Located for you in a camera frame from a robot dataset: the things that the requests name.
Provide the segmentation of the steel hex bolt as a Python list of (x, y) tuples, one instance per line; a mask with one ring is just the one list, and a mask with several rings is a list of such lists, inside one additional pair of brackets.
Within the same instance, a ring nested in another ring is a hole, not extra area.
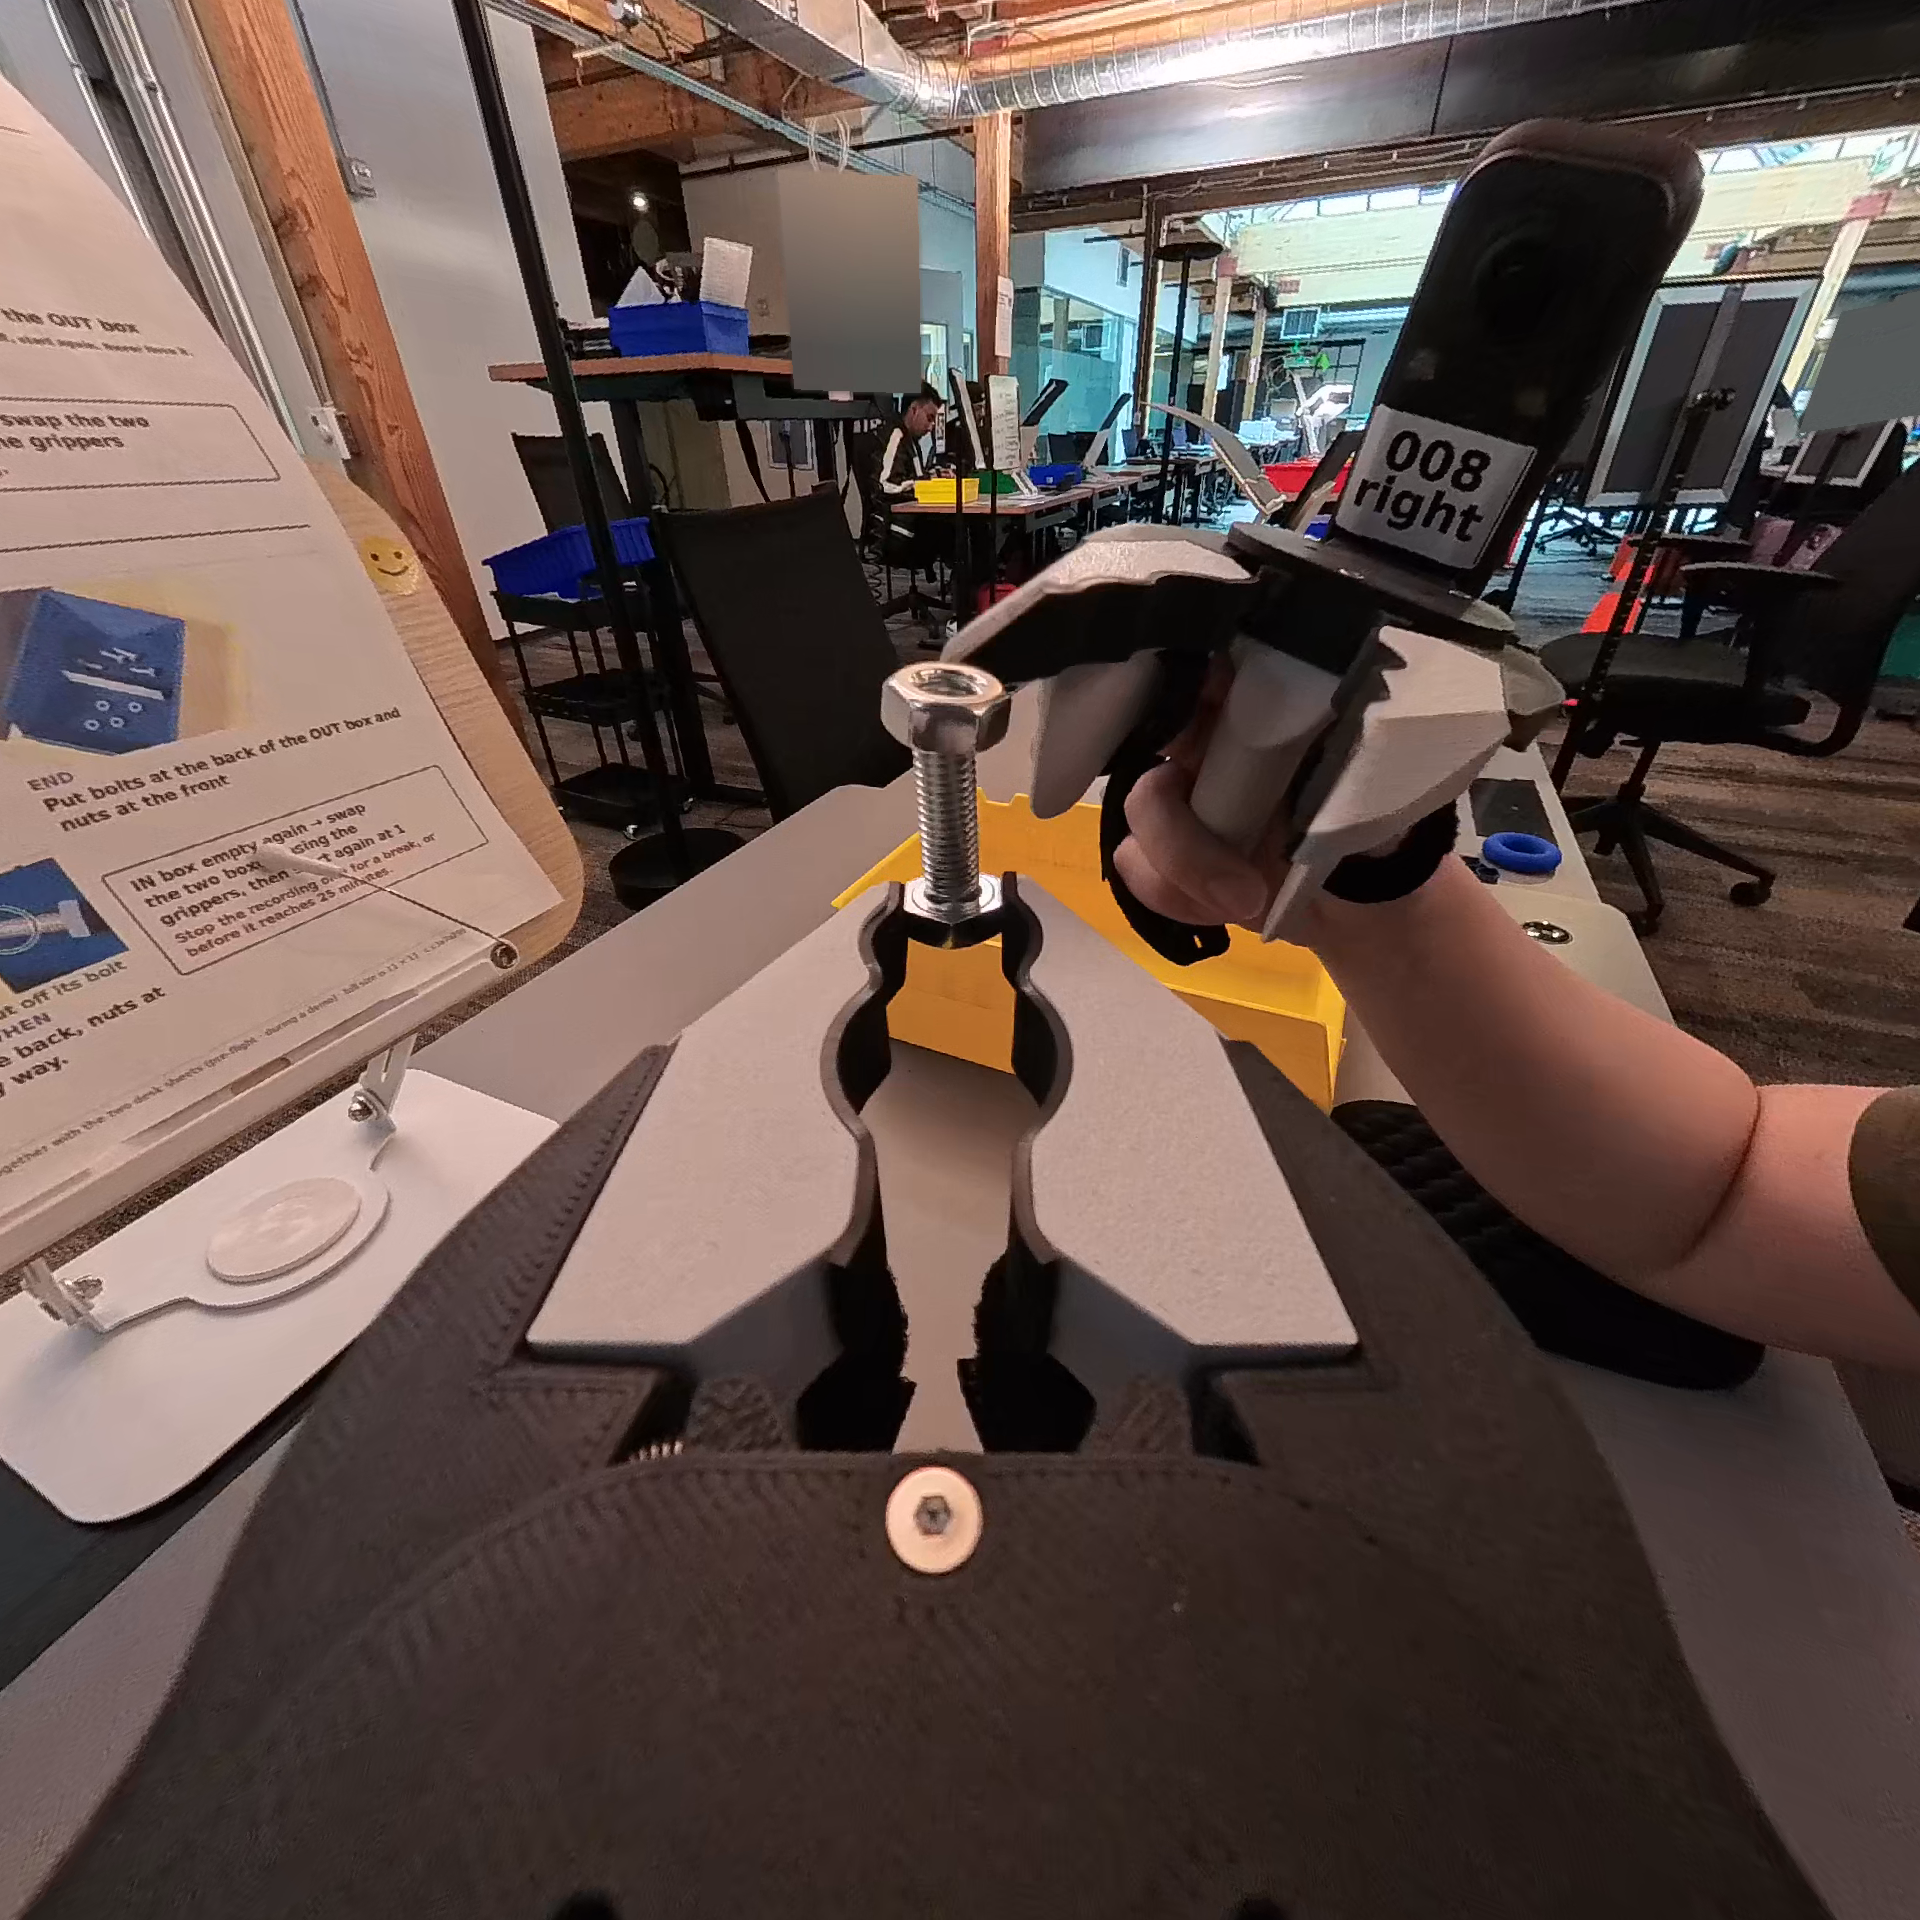
[(911, 662), (880, 691), (880, 719), (912, 759), (921, 876), (944, 893), (970, 893), (984, 876), (976, 760), (1001, 744), (1010, 710), (994, 673), (964, 662)]

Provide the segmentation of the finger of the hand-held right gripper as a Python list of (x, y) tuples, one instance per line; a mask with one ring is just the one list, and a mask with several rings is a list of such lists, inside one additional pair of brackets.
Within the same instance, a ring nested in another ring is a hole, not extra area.
[(1034, 684), (1152, 651), (1204, 656), (1234, 637), (1262, 596), (1223, 537), (1114, 525), (976, 615), (946, 643), (944, 660)]
[(1379, 660), (1314, 740), (1279, 815), (1286, 873), (1264, 937), (1286, 941), (1350, 857), (1370, 857), (1454, 801), (1513, 728), (1506, 640), (1475, 646), (1386, 628)]

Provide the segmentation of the thick wooden post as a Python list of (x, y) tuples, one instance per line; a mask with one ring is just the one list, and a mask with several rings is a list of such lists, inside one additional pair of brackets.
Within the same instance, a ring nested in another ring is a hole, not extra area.
[(284, 1), (193, 1), (239, 141), (343, 409), (351, 475), (395, 518), (510, 718), (497, 640), (428, 446), (319, 87)]

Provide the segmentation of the printed instruction sheet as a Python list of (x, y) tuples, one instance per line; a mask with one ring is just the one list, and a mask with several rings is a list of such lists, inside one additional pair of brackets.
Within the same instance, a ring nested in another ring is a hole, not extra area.
[(563, 902), (319, 477), (6, 84), (6, 1264)]

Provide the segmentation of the blue plastic bin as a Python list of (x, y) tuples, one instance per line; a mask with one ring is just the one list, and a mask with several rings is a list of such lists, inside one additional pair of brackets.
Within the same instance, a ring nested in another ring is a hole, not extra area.
[[(650, 518), (614, 518), (609, 532), (622, 571), (636, 571), (655, 563)], [(602, 591), (592, 540), (580, 523), (563, 525), (539, 540), (495, 553), (488, 558), (488, 571), (495, 590), (506, 593), (579, 601)]]
[(614, 352), (626, 358), (745, 356), (753, 349), (753, 318), (738, 304), (617, 304), (609, 311), (609, 336)]

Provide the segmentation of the steel hex nut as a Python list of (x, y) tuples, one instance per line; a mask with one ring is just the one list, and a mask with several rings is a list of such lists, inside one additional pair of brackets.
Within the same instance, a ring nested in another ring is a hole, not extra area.
[(906, 937), (936, 950), (967, 950), (1001, 937), (1004, 899), (992, 876), (979, 876), (970, 893), (944, 893), (932, 877), (903, 887), (900, 921)]

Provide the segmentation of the white metal stand base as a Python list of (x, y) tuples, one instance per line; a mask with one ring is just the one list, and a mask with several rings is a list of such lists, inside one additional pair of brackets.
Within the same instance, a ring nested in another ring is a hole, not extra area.
[(410, 1070), (392, 1132), (351, 1097), (290, 1119), (74, 1264), (59, 1323), (3, 1307), (6, 1462), (70, 1519), (147, 1512), (340, 1358), (422, 1262), (555, 1133)]

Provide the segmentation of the yellow plastic bin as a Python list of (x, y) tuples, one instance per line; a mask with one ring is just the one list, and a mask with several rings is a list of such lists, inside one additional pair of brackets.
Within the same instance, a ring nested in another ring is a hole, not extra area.
[[(1152, 953), (1102, 877), (1095, 800), (1043, 820), (1026, 796), (986, 798), (979, 827), (984, 870), (1034, 880), (1226, 1037), (1255, 1044), (1320, 1108), (1332, 1105), (1346, 1000), (1308, 948), (1264, 944), (1252, 931), (1234, 928), (1226, 953), (1194, 966)], [(1010, 1071), (1016, 992), (1001, 971), (1000, 941), (971, 950), (915, 944), (887, 1025), (899, 1043)]]

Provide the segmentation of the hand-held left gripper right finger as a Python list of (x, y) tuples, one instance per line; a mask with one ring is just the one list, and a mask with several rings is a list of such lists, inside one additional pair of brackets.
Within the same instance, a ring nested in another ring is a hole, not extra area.
[(1360, 1334), (1231, 1044), (1038, 885), (1001, 887), (1035, 1103), (960, 1381), (986, 1448), (1079, 1448), (1142, 1381), (1326, 1368)]

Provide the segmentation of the black mesh chair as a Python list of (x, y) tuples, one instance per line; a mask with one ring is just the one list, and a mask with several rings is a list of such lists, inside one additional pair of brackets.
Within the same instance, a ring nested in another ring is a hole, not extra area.
[(907, 773), (907, 747), (880, 719), (896, 646), (838, 491), (658, 512), (655, 540), (775, 820), (838, 785), (887, 785)]

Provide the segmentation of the wooden top desk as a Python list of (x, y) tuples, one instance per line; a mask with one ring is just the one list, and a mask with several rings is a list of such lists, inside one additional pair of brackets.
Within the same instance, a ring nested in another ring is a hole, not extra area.
[(688, 399), (703, 420), (857, 420), (878, 419), (887, 398), (804, 390), (792, 360), (774, 353), (678, 352), (662, 356), (594, 353), (569, 365), (579, 399)]

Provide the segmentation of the wooden column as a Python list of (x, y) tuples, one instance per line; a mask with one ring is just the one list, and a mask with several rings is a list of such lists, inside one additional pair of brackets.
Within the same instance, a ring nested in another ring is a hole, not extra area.
[(1006, 375), (1014, 358), (1014, 145), (1016, 113), (986, 111), (971, 124), (976, 228), (976, 375)]

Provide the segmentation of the person's right forearm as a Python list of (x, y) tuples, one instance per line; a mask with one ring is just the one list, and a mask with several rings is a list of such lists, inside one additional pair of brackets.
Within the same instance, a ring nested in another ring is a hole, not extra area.
[(1450, 860), (1308, 940), (1454, 1158), (1574, 1259), (1771, 1348), (1916, 1373), (1916, 1089), (1761, 1088)]

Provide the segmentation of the silver air duct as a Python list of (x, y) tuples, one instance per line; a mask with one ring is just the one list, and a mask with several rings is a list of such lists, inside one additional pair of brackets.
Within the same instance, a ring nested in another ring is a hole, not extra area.
[(872, 105), (924, 116), (1032, 111), (1214, 79), (1248, 79), (1287, 63), (1442, 41), (1434, 4), (1147, 4), (1102, 6), (1058, 36), (1017, 29), (964, 53), (918, 53), (874, 4), (695, 4), (810, 79)]

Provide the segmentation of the black display board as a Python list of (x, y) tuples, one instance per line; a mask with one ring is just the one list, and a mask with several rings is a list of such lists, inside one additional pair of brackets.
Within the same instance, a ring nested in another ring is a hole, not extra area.
[(1690, 405), (1702, 392), (1722, 392), (1726, 403), (1706, 414), (1673, 502), (1726, 507), (1815, 289), (1812, 277), (1683, 278), (1657, 287), (1599, 431), (1584, 505), (1599, 512), (1656, 505)]

